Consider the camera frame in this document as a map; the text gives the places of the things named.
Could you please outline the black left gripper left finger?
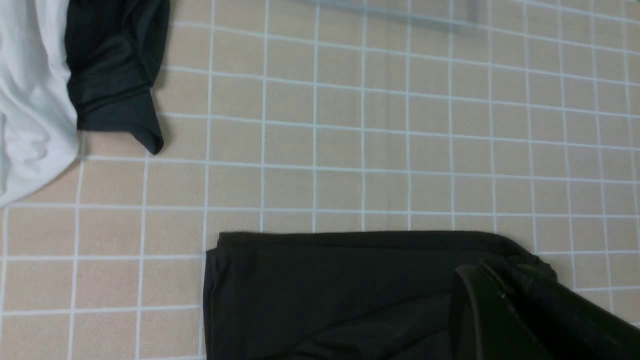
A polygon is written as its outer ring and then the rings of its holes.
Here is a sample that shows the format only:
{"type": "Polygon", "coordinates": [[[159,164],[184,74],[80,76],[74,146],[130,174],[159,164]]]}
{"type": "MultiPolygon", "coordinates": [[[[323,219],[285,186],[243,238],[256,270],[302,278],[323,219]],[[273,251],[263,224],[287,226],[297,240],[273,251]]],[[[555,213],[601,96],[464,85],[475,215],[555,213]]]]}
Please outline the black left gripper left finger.
{"type": "Polygon", "coordinates": [[[450,303],[453,360],[551,360],[508,300],[496,276],[479,265],[455,269],[450,303]]]}

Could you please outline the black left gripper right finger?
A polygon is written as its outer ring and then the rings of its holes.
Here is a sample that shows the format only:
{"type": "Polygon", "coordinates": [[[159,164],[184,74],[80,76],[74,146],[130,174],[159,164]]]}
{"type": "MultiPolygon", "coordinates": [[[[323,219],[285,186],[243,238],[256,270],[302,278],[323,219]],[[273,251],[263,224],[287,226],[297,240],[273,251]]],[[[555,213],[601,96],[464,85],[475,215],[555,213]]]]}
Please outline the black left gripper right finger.
{"type": "Polygon", "coordinates": [[[487,260],[509,309],[554,360],[637,360],[639,329],[526,264],[487,260]]]}

